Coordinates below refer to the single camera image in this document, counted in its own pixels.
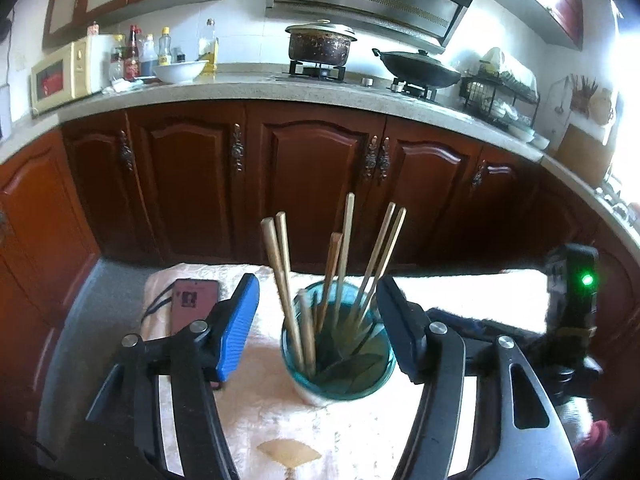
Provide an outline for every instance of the green light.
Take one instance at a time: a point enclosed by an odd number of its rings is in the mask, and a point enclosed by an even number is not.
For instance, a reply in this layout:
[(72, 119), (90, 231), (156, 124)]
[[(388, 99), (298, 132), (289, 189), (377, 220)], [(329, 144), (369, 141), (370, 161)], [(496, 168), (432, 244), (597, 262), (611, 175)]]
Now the green light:
[(585, 274), (582, 277), (582, 284), (584, 286), (593, 285), (593, 276), (591, 274)]

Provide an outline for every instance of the ornate metal handle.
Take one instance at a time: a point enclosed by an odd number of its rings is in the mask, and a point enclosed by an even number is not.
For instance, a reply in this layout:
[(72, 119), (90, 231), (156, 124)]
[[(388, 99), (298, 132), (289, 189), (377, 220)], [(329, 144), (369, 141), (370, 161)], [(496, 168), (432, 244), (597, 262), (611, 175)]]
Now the ornate metal handle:
[(367, 147), (367, 155), (364, 158), (364, 178), (369, 180), (373, 176), (378, 161), (378, 136), (374, 136)]
[(473, 193), (482, 184), (482, 176), (484, 175), (485, 171), (486, 171), (486, 160), (483, 160), (482, 164), (480, 164), (480, 166), (478, 167), (478, 171), (476, 171), (476, 174), (471, 180), (471, 190), (469, 194)]
[(378, 169), (380, 170), (380, 182), (386, 179), (391, 167), (391, 157), (389, 156), (389, 138), (382, 141), (382, 152), (378, 157)]
[(9, 223), (9, 217), (4, 211), (0, 211), (0, 246), (4, 243), (4, 239), (14, 234), (14, 229)]
[(120, 130), (120, 160), (129, 171), (133, 171), (133, 150), (124, 130)]
[(242, 158), (244, 157), (244, 146), (242, 145), (242, 133), (240, 124), (234, 124), (234, 142), (231, 145), (231, 158), (236, 163), (236, 171), (242, 171)]

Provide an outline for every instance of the white tablecloth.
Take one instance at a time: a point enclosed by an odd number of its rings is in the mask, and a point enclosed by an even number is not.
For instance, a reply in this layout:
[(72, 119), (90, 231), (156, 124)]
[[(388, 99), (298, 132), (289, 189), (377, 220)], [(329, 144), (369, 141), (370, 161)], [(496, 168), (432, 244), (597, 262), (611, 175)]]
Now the white tablecloth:
[[(181, 264), (149, 277), (145, 305), (177, 278), (218, 280), (220, 300), (229, 298), (242, 275), (260, 281), (260, 303), (238, 370), (225, 390), (216, 392), (218, 413), (229, 449), (242, 480), (282, 480), (283, 466), (256, 448), (275, 438), (293, 438), (322, 454), (300, 466), (298, 480), (389, 479), (404, 450), (422, 392), (396, 370), (388, 383), (366, 399), (313, 408), (293, 390), (280, 354), (283, 315), (269, 267), (200, 266)], [(321, 280), (293, 273), (291, 290)], [(347, 278), (360, 285), (360, 279)], [(437, 306), (454, 314), (490, 318), (528, 330), (544, 332), (548, 303), (546, 278), (535, 270), (492, 276), (396, 278), (409, 301), (425, 310)], [(145, 319), (144, 339), (170, 333), (169, 307)], [(170, 470), (181, 474), (173, 430), (170, 384), (161, 384), (162, 434)], [(475, 407), (475, 381), (465, 381), (463, 406), (450, 474), (466, 468)]]

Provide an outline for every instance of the gray floor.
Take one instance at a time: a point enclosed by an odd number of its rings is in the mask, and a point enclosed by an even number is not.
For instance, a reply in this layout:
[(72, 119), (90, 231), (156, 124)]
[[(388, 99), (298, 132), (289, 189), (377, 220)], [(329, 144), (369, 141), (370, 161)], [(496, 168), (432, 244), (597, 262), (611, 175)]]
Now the gray floor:
[(38, 440), (58, 455), (104, 380), (122, 337), (140, 325), (143, 290), (155, 268), (101, 260), (67, 317), (44, 387)]

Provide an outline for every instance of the countertop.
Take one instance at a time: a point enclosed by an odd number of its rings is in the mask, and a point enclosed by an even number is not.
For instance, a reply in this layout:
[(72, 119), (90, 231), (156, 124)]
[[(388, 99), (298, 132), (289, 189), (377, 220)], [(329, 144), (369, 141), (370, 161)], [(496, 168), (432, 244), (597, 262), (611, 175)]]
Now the countertop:
[(481, 120), (412, 97), (393, 94), (387, 88), (295, 79), (279, 73), (226, 72), (203, 76), (186, 84), (151, 84), (121, 94), (98, 94), (38, 118), (26, 118), (14, 123), (12, 135), (0, 143), (0, 162), (67, 121), (137, 106), (213, 99), (268, 99), (347, 106), (432, 124), (482, 140), (539, 163), (556, 176), (610, 226), (640, 266), (640, 234), (623, 222), (588, 184), (553, 158)]

